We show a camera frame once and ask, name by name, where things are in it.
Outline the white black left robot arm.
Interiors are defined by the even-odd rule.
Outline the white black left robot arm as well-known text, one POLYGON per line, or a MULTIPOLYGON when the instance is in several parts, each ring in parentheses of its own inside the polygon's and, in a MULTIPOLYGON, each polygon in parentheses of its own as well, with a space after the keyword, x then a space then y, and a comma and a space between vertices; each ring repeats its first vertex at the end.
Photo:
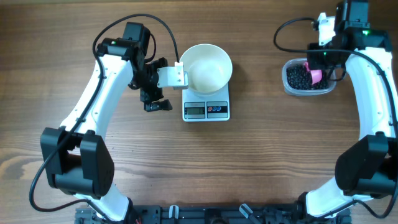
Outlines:
POLYGON ((129 87, 141 91, 146 111, 171 110, 163 87, 187 86, 187 73, 178 60, 145 60, 147 39, 109 39, 95 45, 93 74, 74 110, 59 128, 45 128, 40 137, 45 173, 51 188, 87 203, 104 223, 140 223, 130 198, 113 182, 114 162, 105 144, 110 119, 129 87))

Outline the white bowl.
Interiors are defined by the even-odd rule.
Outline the white bowl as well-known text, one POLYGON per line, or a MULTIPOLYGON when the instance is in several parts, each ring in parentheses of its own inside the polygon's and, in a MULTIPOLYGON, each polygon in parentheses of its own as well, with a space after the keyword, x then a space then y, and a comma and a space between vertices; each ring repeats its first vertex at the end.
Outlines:
POLYGON ((186 50, 180 58, 188 73, 188 89, 209 95, 222 89, 233 74, 233 63, 221 47, 198 44, 186 50))

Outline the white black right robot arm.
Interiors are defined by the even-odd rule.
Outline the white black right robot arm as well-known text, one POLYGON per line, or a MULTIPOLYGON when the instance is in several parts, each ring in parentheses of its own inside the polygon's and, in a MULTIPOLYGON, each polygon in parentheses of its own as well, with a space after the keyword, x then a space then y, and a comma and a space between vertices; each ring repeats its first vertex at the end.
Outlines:
POLYGON ((309 47, 310 67, 348 72, 359 113, 359 141, 337 160, 335 175, 305 196, 306 214, 332 217, 350 206, 390 196, 385 218, 397 201, 397 91, 387 32, 367 24, 342 29, 319 24, 319 41, 309 47))

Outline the pink scoop blue handle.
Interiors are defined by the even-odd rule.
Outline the pink scoop blue handle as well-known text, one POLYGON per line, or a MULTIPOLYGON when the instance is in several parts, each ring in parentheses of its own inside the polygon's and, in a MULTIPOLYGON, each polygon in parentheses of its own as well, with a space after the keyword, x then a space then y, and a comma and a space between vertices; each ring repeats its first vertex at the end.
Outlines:
POLYGON ((311 70, 309 68, 308 62, 305 62, 303 65, 306 68, 307 72, 309 72, 310 75, 311 75, 312 85, 315 85, 315 84, 319 83, 322 80, 322 77, 323 77, 322 70, 311 70))

